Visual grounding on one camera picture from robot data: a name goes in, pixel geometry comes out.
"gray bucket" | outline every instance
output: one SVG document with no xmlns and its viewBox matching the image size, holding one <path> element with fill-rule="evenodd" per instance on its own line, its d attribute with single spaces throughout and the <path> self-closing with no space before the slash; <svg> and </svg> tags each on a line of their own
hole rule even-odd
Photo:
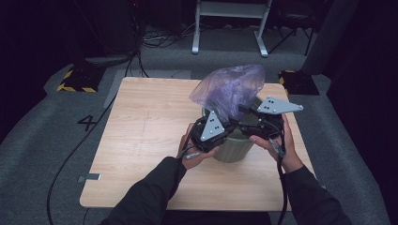
<svg viewBox="0 0 398 225">
<path fill-rule="evenodd" d="M 254 108 L 258 108 L 263 100 L 257 97 L 254 101 Z M 207 115 L 208 110 L 202 109 L 202 115 Z M 246 114 L 241 121 L 256 123 L 258 118 L 252 114 Z M 252 148 L 253 142 L 248 136 L 243 135 L 240 130 L 235 129 L 233 133 L 228 135 L 226 141 L 220 145 L 220 150 L 214 156 L 220 162 L 232 163 L 238 162 L 246 157 L 246 154 Z"/>
</svg>

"gray floor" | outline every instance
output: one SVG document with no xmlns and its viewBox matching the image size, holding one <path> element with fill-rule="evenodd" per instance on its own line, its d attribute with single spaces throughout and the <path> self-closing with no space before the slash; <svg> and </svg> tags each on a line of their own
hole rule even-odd
<svg viewBox="0 0 398 225">
<path fill-rule="evenodd" d="M 267 47 L 280 39 L 267 30 Z M 143 47 L 142 60 L 150 77 L 203 79 L 218 68 L 260 64 L 267 69 L 267 83 L 278 82 L 278 71 L 300 69 L 305 61 L 306 37 L 298 32 L 268 58 L 257 48 L 253 29 L 207 30 L 201 35 L 200 51 L 191 54 L 192 36 L 167 48 Z M 98 93 L 57 92 L 67 65 L 44 86 L 48 96 L 32 109 L 8 134 L 0 146 L 0 224 L 48 224 L 46 199 L 49 186 L 63 161 L 87 134 L 77 122 L 88 115 L 94 121 L 115 94 L 127 64 L 107 68 Z M 140 76 L 137 59 L 129 76 Z M 326 92 L 329 79 L 314 76 L 320 96 L 289 96 L 305 107 L 296 112 L 300 132 L 319 182 L 338 198 L 354 224 L 390 224 L 377 183 L 360 158 Z M 109 111 L 94 131 L 79 145 L 59 174 L 51 197 L 54 224 L 83 224 L 87 210 L 79 198 L 89 172 Z M 90 209 L 85 224 L 98 224 L 110 209 Z M 271 212 L 276 224 L 279 212 Z M 291 213 L 283 224 L 296 224 Z"/>
</svg>

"hand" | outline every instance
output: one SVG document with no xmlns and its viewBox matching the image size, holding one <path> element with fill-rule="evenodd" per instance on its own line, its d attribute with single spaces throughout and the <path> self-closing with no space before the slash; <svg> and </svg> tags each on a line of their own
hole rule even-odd
<svg viewBox="0 0 398 225">
<path fill-rule="evenodd" d="M 181 137 L 181 142 L 179 143 L 179 148 L 178 148 L 178 157 L 180 156 L 182 152 L 182 148 L 184 147 L 184 143 L 188 138 L 188 134 L 190 133 L 191 129 L 193 127 L 193 124 L 190 124 L 188 126 L 187 132 Z M 188 141 L 188 146 L 193 146 L 193 143 L 191 140 Z M 212 158 L 216 155 L 216 153 L 219 151 L 220 147 L 217 146 L 213 148 L 211 151 L 208 153 L 204 153 L 202 151 L 199 151 L 196 147 L 191 148 L 190 150 L 187 151 L 187 153 L 184 155 L 182 158 L 182 164 L 184 167 L 189 170 L 197 165 L 199 165 L 203 159 L 205 158 Z M 192 157 L 192 158 L 187 158 L 188 155 L 193 154 L 193 153 L 198 153 L 199 155 Z"/>
<path fill-rule="evenodd" d="M 284 130 L 284 147 L 286 149 L 286 155 L 282 160 L 282 166 L 286 173 L 293 172 L 295 170 L 300 169 L 304 164 L 296 153 L 295 143 L 293 141 L 292 130 L 290 129 L 289 123 L 287 121 L 286 115 L 283 114 L 282 118 L 284 120 L 283 130 Z M 270 141 L 264 140 L 258 136 L 252 135 L 250 140 L 257 144 L 258 146 L 268 150 L 269 154 L 275 159 L 278 160 L 279 155 L 275 152 L 274 148 Z M 281 137 L 278 137 L 274 140 L 278 145 L 282 144 Z"/>
</svg>

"plastic bag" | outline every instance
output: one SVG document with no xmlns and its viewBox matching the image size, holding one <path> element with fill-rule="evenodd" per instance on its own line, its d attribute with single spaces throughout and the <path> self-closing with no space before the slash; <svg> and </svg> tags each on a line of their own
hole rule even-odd
<svg viewBox="0 0 398 225">
<path fill-rule="evenodd" d="M 244 114 L 238 111 L 238 105 L 252 106 L 265 78 L 266 70 L 260 65 L 221 68 L 193 89 L 190 100 L 214 111 L 222 122 L 229 116 L 240 119 Z"/>
</svg>

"printed number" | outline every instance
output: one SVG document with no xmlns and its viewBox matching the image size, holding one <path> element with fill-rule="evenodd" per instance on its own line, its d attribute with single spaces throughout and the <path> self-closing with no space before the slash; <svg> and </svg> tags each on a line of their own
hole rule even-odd
<svg viewBox="0 0 398 225">
<path fill-rule="evenodd" d="M 84 124 L 85 125 L 85 131 L 88 131 L 90 129 L 90 125 L 95 125 L 97 124 L 97 122 L 93 122 L 93 116 L 92 115 L 88 115 L 85 118 L 79 120 L 79 122 L 77 122 L 78 124 Z"/>
</svg>

